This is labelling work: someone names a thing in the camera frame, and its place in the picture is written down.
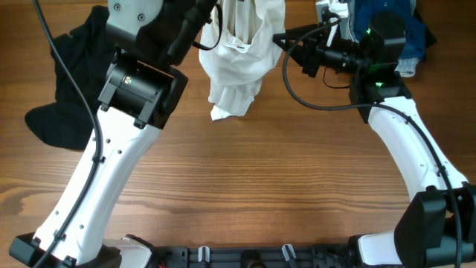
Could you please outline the white t-shirt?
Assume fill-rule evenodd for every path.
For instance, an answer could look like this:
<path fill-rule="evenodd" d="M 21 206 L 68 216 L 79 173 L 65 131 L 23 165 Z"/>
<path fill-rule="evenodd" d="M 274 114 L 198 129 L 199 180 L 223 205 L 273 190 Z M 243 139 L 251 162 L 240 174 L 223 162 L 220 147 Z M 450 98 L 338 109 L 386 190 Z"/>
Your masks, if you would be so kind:
<path fill-rule="evenodd" d="M 208 101 L 214 121 L 244 116 L 259 94 L 264 76 L 278 63 L 282 49 L 275 34 L 285 32 L 284 0 L 223 0 L 222 29 L 218 11 L 202 29 L 199 62 L 210 78 Z"/>

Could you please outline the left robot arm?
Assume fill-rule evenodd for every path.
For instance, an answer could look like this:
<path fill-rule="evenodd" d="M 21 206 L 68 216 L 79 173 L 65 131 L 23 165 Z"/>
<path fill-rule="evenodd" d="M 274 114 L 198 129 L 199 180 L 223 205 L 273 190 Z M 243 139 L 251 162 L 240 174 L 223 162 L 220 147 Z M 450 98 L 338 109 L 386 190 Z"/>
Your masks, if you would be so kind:
<path fill-rule="evenodd" d="M 157 267 L 155 247 L 105 230 L 126 182 L 158 139 L 187 85 L 179 65 L 220 12 L 216 1 L 110 1 L 106 32 L 116 45 L 91 114 L 93 130 L 59 202 L 35 231 L 10 245 L 27 267 Z"/>

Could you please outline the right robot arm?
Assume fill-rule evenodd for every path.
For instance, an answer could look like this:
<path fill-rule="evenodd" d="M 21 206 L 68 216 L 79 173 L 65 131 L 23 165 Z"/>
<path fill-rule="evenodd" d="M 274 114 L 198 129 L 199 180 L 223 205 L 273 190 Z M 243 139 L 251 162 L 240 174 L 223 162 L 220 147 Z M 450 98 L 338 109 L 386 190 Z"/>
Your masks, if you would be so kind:
<path fill-rule="evenodd" d="M 384 142 L 398 167 L 410 204 L 390 232 L 350 238 L 349 267 L 459 267 L 475 260 L 475 187 L 445 157 L 420 118 L 400 73 L 404 20 L 375 14 L 358 42 L 333 38 L 341 17 L 324 11 L 317 25 L 273 36 L 287 60 L 315 76 L 320 67 L 352 75 L 351 109 Z"/>

